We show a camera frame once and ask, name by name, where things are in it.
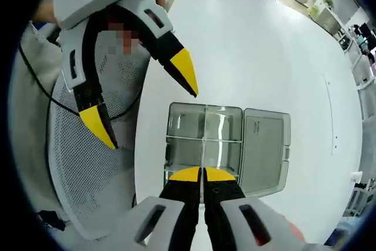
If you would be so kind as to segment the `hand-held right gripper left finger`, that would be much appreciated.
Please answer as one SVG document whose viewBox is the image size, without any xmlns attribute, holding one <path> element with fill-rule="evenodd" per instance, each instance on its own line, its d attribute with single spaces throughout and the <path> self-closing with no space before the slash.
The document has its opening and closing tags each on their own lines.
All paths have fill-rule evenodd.
<svg viewBox="0 0 376 251">
<path fill-rule="evenodd" d="M 115 250 L 190 250 L 199 219 L 202 169 L 171 175 L 159 197 L 149 196 L 125 214 L 113 235 Z"/>
</svg>

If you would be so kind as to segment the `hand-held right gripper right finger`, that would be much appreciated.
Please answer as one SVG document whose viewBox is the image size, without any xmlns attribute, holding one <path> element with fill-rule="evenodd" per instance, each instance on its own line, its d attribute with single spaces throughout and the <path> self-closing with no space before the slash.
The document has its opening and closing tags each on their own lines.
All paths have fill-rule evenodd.
<svg viewBox="0 0 376 251">
<path fill-rule="evenodd" d="M 289 222 L 226 171 L 204 168 L 205 223 L 213 250 L 303 250 Z"/>
</svg>

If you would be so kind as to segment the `person's right hand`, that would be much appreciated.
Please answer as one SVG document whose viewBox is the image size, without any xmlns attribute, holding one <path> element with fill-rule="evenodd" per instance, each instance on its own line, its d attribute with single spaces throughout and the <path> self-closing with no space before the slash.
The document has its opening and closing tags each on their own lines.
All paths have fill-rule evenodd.
<svg viewBox="0 0 376 251">
<path fill-rule="evenodd" d="M 305 237 L 303 235 L 303 233 L 301 232 L 301 230 L 295 225 L 293 224 L 292 222 L 290 222 L 284 215 L 283 215 L 283 218 L 287 221 L 290 229 L 291 229 L 291 232 L 292 234 L 300 241 L 302 242 L 305 242 Z"/>
</svg>

